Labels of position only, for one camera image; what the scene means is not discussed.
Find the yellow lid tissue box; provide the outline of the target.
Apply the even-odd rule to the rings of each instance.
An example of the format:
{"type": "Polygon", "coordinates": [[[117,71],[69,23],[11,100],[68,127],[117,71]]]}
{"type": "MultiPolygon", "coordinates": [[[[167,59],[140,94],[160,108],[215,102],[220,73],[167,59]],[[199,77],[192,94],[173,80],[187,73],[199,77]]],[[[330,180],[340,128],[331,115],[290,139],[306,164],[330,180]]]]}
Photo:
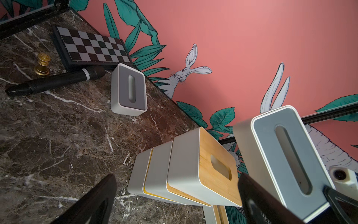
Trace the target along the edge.
{"type": "Polygon", "coordinates": [[[151,153],[152,153],[152,149],[149,149],[149,150],[146,150],[146,151],[139,153],[137,155],[133,169],[132,169],[132,173],[131,173],[131,177],[130,177],[130,180],[128,183],[127,190],[129,193],[137,195],[137,196],[146,197],[149,199],[154,199],[154,200],[158,200],[158,201],[167,203],[167,202],[169,202],[168,200],[159,198],[157,196],[152,196],[152,195],[146,194],[146,193],[144,193],[144,190],[143,190],[148,165],[150,162],[151,153]]]}

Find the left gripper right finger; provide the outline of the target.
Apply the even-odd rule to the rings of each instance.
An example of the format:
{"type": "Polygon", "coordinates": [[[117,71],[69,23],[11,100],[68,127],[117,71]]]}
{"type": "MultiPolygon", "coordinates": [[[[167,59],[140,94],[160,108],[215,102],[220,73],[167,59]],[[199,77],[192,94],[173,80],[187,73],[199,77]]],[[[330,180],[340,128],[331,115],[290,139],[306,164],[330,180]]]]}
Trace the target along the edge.
{"type": "Polygon", "coordinates": [[[238,189],[248,224],[303,223],[249,175],[241,175],[238,189]]]}

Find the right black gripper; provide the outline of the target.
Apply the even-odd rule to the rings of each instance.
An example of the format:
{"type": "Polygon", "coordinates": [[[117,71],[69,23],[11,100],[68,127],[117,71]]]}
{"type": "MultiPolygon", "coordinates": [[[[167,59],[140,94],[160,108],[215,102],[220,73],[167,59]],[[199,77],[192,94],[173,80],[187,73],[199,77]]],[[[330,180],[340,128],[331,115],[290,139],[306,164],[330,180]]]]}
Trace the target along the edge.
{"type": "Polygon", "coordinates": [[[325,186],[323,193],[340,224],[358,223],[358,201],[325,186]]]}

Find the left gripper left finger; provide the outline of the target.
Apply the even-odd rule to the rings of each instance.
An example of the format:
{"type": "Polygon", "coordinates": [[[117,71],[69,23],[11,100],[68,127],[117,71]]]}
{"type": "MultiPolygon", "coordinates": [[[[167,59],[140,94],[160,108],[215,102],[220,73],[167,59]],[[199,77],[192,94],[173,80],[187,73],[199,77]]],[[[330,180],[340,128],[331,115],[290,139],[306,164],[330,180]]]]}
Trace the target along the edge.
{"type": "Polygon", "coordinates": [[[53,224],[107,224],[117,191],[117,181],[108,174],[65,213],[52,221],[53,224]]]}

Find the large bamboo lid tissue box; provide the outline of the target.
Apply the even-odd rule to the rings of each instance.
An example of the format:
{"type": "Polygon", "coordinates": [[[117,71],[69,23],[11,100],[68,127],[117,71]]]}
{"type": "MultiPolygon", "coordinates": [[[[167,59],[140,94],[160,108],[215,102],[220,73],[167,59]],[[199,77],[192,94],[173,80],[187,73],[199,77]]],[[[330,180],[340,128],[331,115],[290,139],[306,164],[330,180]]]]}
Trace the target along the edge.
{"type": "Polygon", "coordinates": [[[167,187],[172,143],[173,141],[169,141],[152,149],[143,191],[145,194],[159,201],[203,206],[204,204],[198,201],[177,193],[172,193],[167,187]]]}

